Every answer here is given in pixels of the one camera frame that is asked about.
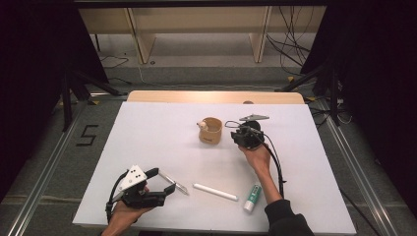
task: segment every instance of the white marker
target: white marker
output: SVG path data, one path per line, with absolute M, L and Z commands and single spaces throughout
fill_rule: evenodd
M 224 197 L 228 200 L 232 200 L 232 201 L 235 201 L 235 202 L 239 201 L 239 198 L 235 195 L 227 194 L 227 193 L 221 192 L 221 191 L 216 190 L 216 189 L 209 188 L 209 187 L 201 185 L 201 184 L 193 184 L 193 187 L 195 189 L 203 190 L 205 192 L 208 192 L 210 194 L 214 194 L 214 195 L 218 195 L 220 197 Z

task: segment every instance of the gray floor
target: gray floor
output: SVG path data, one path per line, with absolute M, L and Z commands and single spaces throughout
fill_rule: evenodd
M 274 37 L 279 38 L 282 35 L 278 34 Z M 110 84 L 122 91 L 135 89 L 273 91 L 274 88 L 288 84 L 287 77 L 290 75 L 282 70 L 282 65 L 292 72 L 299 71 L 299 67 L 288 60 L 281 64 L 282 58 L 269 44 L 263 62 L 254 63 L 249 39 L 245 34 L 159 35 L 149 58 L 152 63 L 140 67 L 129 36 L 101 35 L 99 38 L 101 52 L 98 54 L 102 58 L 112 55 L 129 59 L 116 68 L 112 67 L 126 60 L 106 58 L 102 61 L 103 66 L 107 68 L 108 78 L 111 78 Z M 306 34 L 300 40 L 303 46 L 309 47 L 313 39 L 313 34 Z M 298 88 L 297 91 L 304 96 L 312 95 L 313 82 Z M 90 87 L 90 91 L 100 92 L 94 87 Z M 97 104 L 74 104 L 74 110 L 80 112 L 79 119 L 52 173 L 52 178 L 48 181 L 30 217 L 24 235 L 96 235 L 100 231 L 100 229 L 73 225 L 72 218 L 99 160 L 123 98 L 102 95 L 91 98 Z M 326 102 L 320 100 L 312 102 L 310 106 L 321 108 L 323 104 L 326 105 Z M 350 117 L 349 114 L 340 114 L 340 116 L 342 121 L 347 121 Z M 317 123 L 321 123 L 324 119 L 326 119 L 324 115 L 315 116 Z M 329 124 L 331 122 L 328 120 L 318 127 L 318 131 L 336 181 L 378 228 L 379 223 L 374 218 L 372 208 L 357 184 Z M 86 125 L 97 125 L 89 129 L 96 135 L 96 139 L 91 146 L 78 147 L 77 144 L 89 141 L 81 137 Z M 63 135 L 62 126 L 63 109 L 57 104 L 33 157 L 28 160 L 0 205 L 0 235 L 7 235 L 33 187 L 36 186 L 44 166 Z M 391 184 L 384 170 L 376 163 L 372 150 L 354 122 L 354 117 L 348 124 L 341 123 L 340 131 L 350 144 L 354 157 L 363 168 L 378 200 L 387 211 L 397 235 L 417 235 L 416 218 Z M 346 205 L 358 235 L 375 235 L 348 200 Z M 137 233 L 137 230 L 130 230 L 126 235 L 137 235 Z M 167 232 L 165 235 L 185 234 Z

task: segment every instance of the white tabletop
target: white tabletop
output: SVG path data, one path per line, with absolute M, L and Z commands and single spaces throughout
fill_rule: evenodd
M 206 117 L 216 117 L 224 124 L 251 114 L 269 116 L 259 122 L 276 148 L 287 181 L 285 198 L 294 212 L 303 213 L 317 234 L 355 234 L 309 108 L 303 104 L 123 103 L 73 222 L 106 225 L 104 207 L 115 181 L 138 164 L 144 171 L 160 168 L 186 186 L 190 196 L 176 190 L 166 198 L 165 206 L 143 215 L 134 227 L 268 232 L 263 195 L 252 213 L 243 210 L 257 177 L 230 138 L 235 129 L 223 127 L 220 143 L 211 146 L 200 142 L 196 124 Z M 273 162 L 270 166 L 277 183 Z M 193 189 L 194 183 L 236 195 L 239 201 Z M 162 191 L 168 185 L 159 176 L 149 179 L 151 191 Z

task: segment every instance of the hand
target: hand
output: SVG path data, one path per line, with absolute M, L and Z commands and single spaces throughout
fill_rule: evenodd
M 252 168 L 254 168 L 264 190 L 267 203 L 270 204 L 281 200 L 282 195 L 276 189 L 273 179 L 270 176 L 270 153 L 267 148 L 260 145 L 255 149 L 247 149 L 240 146 L 239 149 L 242 150 L 248 160 L 248 163 L 252 166 Z
M 121 235 L 126 231 L 142 214 L 152 210 L 150 208 L 131 208 L 125 205 L 122 201 L 117 202 L 114 207 L 113 214 L 106 229 L 101 233 L 102 236 L 107 235 Z
M 270 153 L 266 147 L 260 145 L 253 149 L 247 149 L 239 146 L 239 149 L 245 154 L 248 163 L 254 168 L 257 175 L 269 173 Z

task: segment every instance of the black sleeve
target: black sleeve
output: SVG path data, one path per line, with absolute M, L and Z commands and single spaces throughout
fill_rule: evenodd
M 278 200 L 265 208 L 269 236 L 314 236 L 302 214 L 292 212 L 288 200 Z

